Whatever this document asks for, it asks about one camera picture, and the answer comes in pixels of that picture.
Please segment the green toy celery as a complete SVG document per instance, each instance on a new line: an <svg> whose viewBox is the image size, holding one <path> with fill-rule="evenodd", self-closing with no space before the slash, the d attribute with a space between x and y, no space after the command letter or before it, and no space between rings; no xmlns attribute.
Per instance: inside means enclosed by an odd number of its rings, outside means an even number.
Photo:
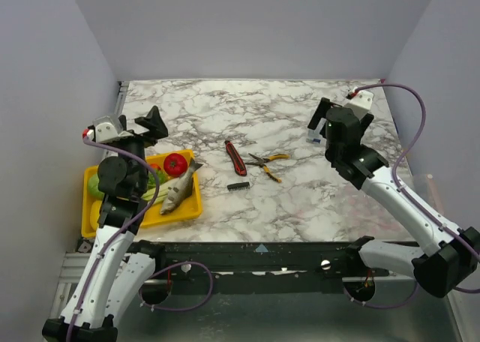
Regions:
<svg viewBox="0 0 480 342"><path fill-rule="evenodd" d="M177 178L171 178L171 179L166 179L163 180L162 178L159 179L160 182L160 187L158 189L158 192L156 194L156 198L154 199L154 204L162 203L169 192L170 189L172 189L176 182L178 181ZM153 199L156 191L156 182L155 178L153 175L149 176L148 184L147 184L147 191L142 195L142 199L145 201L150 201Z"/></svg>

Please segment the toy fish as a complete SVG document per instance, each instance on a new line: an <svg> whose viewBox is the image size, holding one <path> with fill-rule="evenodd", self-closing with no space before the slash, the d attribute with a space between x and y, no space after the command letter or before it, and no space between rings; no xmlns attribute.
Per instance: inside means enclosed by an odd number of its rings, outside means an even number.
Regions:
<svg viewBox="0 0 480 342"><path fill-rule="evenodd" d="M182 202L191 196L193 191L193 175L203 165L196 162L194 158L190 160L187 170L178 178L178 181L169 189L165 200L160 209L160 215L168 215L175 211Z"/></svg>

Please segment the clear zip top bag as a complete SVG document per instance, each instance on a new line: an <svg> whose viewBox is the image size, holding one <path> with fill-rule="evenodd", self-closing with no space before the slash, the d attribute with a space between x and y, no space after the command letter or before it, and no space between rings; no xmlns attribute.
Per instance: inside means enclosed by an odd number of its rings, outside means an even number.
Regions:
<svg viewBox="0 0 480 342"><path fill-rule="evenodd" d="M438 213L445 214L443 201L432 174L413 175L412 189Z"/></svg>

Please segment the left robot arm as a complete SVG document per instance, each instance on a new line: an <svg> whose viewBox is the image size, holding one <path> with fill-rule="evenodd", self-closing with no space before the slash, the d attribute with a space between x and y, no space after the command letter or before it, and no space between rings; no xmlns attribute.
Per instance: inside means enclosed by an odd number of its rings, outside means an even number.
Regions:
<svg viewBox="0 0 480 342"><path fill-rule="evenodd" d="M145 132L129 130L124 115L98 118L83 132L86 145L113 155L97 169L104 196L90 256L60 316L45 322L46 341L116 341L119 321L146 278L159 278L166 271L167 261L151 245L145 252L135 250L127 268L120 269L153 204L143 199L149 177L155 175L145 149L168 135L156 106L134 121Z"/></svg>

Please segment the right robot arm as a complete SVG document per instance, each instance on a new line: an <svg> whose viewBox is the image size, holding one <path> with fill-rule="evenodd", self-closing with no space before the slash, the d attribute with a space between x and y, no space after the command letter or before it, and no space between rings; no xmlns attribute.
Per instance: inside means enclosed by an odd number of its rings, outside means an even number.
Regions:
<svg viewBox="0 0 480 342"><path fill-rule="evenodd" d="M369 112L358 118L350 105L322 98L307 129L314 141L326 141L325 158L356 189L381 204L414 238L407 247L362 237L351 244L346 270L355 276L371 268L413 278L427 293L442 298L476 269L479 231L460 228L443 217L407 185L399 181L388 161L361 139L373 121Z"/></svg>

